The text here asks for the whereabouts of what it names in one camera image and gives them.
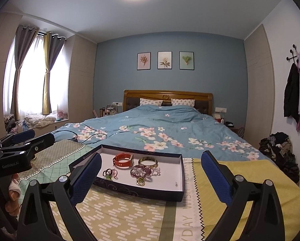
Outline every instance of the sheer white curtain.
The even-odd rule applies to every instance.
[[[20,118],[42,114],[45,55],[43,37],[36,36],[20,71],[18,84],[18,108]]]
[[[3,85],[3,112],[4,114],[11,113],[11,104],[12,104],[12,91],[13,91],[13,82],[15,75],[15,58],[14,58],[14,48],[15,48],[15,37],[11,44],[11,48],[8,54],[8,60],[5,68],[4,75],[4,85]]]
[[[66,64],[64,46],[62,47],[50,73],[50,101],[52,113],[58,110],[68,112],[69,67]]]

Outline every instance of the blue duvet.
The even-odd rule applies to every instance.
[[[56,141],[71,139],[98,146],[111,145],[129,149],[182,154],[200,158],[209,150],[221,161],[267,159],[257,149],[238,137],[211,116],[190,106],[158,107],[142,105],[113,116],[68,123],[54,134]]]

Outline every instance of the white pillow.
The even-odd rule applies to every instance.
[[[172,106],[176,105],[187,105],[194,107],[195,100],[180,100],[180,99],[171,99]]]
[[[140,106],[141,105],[156,105],[161,106],[163,100],[148,100],[144,98],[140,98]]]

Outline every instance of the box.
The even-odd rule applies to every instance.
[[[69,165],[70,171],[72,172],[77,166],[85,164],[94,152],[98,152],[102,157],[102,167],[94,181],[96,186],[142,198],[182,201],[185,191],[185,176],[181,154],[148,152],[100,145],[72,162]],[[133,154],[133,165],[138,165],[138,160],[145,156],[154,157],[158,161],[161,175],[153,175],[151,180],[146,181],[144,186],[137,185],[136,178],[130,175],[132,167],[127,169],[113,165],[113,158],[120,153]],[[111,181],[103,177],[103,171],[108,168],[118,171],[117,180],[112,178],[113,181]]]

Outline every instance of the framed picture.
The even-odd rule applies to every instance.
[[[158,69],[172,69],[171,52],[158,52]]]
[[[194,70],[195,62],[193,52],[179,52],[180,53],[180,70]]]
[[[137,70],[150,70],[151,53],[138,53]]]

